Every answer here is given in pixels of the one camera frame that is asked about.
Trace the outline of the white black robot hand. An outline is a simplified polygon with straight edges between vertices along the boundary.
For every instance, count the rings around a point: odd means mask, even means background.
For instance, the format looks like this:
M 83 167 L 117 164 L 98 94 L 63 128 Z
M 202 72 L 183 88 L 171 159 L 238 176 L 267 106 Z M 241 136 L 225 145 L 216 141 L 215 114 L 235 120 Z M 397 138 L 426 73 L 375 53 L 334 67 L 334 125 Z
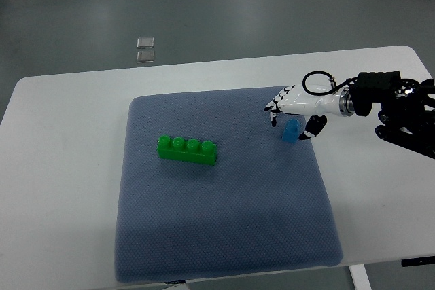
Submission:
M 309 117 L 305 130 L 299 135 L 299 140 L 316 137 L 326 125 L 327 113 L 344 116 L 345 107 L 341 101 L 341 93 L 327 95 L 309 94 L 302 85 L 283 88 L 264 108 L 270 113 L 272 126 L 277 124 L 279 114 L 301 115 Z

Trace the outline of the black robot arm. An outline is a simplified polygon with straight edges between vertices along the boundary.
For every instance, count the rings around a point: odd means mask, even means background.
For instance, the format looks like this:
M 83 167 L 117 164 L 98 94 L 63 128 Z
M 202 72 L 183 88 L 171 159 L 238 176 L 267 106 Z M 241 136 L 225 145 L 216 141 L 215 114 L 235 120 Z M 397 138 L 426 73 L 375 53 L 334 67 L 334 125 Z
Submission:
M 330 88 L 313 92 L 306 82 L 312 75 L 325 75 Z M 429 158 L 434 158 L 434 80 L 423 82 L 403 78 L 399 71 L 361 72 L 337 84 L 325 71 L 312 71 L 302 79 L 303 90 L 311 96 L 328 96 L 342 92 L 338 100 L 341 113 L 368 116 L 375 103 L 380 104 L 381 125 L 375 134 L 382 140 Z

